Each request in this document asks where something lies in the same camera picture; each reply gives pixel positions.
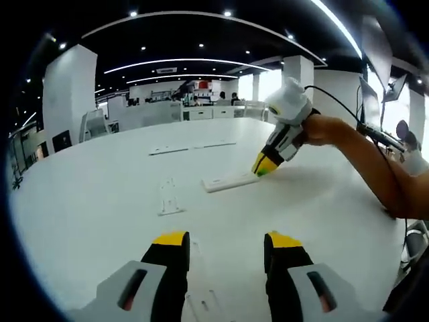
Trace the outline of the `person's right hand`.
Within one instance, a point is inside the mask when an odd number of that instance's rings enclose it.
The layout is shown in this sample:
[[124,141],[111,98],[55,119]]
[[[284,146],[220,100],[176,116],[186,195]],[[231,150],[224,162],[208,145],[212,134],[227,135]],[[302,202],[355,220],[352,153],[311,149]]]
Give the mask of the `person's right hand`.
[[306,139],[305,144],[313,146],[333,145],[336,140],[336,131],[341,120],[321,114],[313,114],[303,122]]

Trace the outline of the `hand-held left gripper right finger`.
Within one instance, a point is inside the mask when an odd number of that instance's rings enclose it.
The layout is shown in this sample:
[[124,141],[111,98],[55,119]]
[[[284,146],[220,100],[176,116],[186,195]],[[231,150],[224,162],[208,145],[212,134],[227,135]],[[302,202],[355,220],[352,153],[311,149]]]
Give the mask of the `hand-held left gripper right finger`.
[[276,231],[264,237],[265,292],[272,321],[384,321],[365,310],[353,286],[326,264],[315,264],[302,243]]

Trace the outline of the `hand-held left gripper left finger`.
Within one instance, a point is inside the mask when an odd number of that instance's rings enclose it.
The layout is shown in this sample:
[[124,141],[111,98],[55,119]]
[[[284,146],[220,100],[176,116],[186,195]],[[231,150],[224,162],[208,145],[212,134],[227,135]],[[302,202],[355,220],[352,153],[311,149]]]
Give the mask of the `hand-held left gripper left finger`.
[[140,261],[130,261],[97,286],[85,307],[69,321],[180,321],[188,291],[190,234],[155,238]]

